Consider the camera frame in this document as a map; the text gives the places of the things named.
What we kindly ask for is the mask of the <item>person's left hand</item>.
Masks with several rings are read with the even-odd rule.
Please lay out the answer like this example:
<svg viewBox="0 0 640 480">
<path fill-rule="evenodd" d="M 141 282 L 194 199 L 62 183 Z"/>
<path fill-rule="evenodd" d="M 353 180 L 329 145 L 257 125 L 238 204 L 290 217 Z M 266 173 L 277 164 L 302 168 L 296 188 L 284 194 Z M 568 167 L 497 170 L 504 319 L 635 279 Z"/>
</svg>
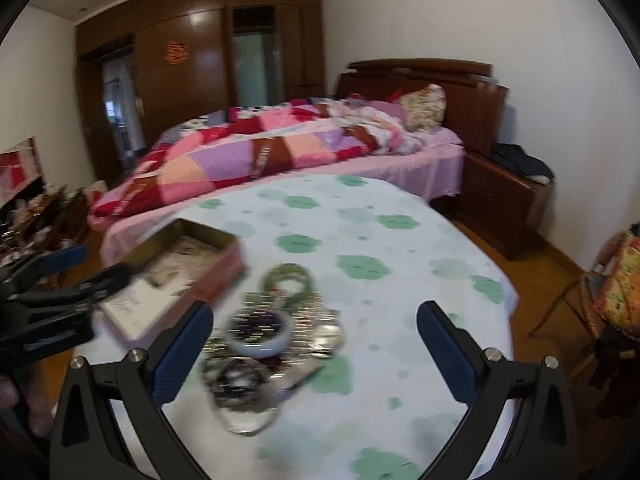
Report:
<svg viewBox="0 0 640 480">
<path fill-rule="evenodd" d="M 51 404 L 40 379 L 34 379 L 26 390 L 22 390 L 2 376 L 1 409 L 13 414 L 26 436 L 45 437 L 51 430 Z"/>
</svg>

